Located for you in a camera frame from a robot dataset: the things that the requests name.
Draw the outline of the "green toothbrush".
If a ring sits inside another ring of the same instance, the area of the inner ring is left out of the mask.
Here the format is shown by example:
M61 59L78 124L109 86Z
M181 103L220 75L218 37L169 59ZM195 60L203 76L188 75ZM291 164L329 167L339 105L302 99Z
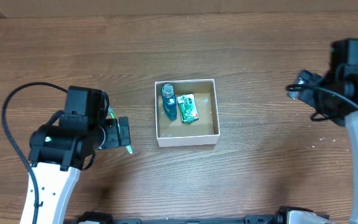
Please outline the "green toothbrush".
M114 111L110 106L108 107L108 114L112 117L112 119L115 119ZM126 149L129 154L133 154L131 145L126 146Z

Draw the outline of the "blue mouthwash bottle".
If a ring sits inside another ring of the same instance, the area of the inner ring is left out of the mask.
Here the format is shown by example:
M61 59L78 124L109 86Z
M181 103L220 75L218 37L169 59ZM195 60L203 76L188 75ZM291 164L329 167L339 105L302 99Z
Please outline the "blue mouthwash bottle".
M170 121L177 119L177 100L174 88L171 84L167 83L161 87L162 105L165 114Z

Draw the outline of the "green floss pack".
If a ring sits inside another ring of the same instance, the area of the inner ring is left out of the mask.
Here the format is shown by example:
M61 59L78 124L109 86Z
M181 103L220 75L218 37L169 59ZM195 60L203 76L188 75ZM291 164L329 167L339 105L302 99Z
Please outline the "green floss pack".
M193 123L199 119L194 94L190 93L178 96L177 103L180 110L181 121L183 123Z

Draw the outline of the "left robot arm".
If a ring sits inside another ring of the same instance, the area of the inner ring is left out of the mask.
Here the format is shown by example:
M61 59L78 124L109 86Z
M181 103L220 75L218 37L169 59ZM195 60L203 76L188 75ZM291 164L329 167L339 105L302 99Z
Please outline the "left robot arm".
M65 108L30 137L27 198L21 223L63 223L72 191L88 156L131 145L126 116L108 118L102 90L71 86Z

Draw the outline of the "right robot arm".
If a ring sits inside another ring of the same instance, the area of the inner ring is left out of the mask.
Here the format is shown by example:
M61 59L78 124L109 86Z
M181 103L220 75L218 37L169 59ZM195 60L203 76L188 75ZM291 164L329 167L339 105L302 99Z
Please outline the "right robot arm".
M312 121L330 120L347 129L353 168L349 223L358 223L358 39L342 39L331 44L331 62L325 76L302 70L285 89L288 97L314 108Z

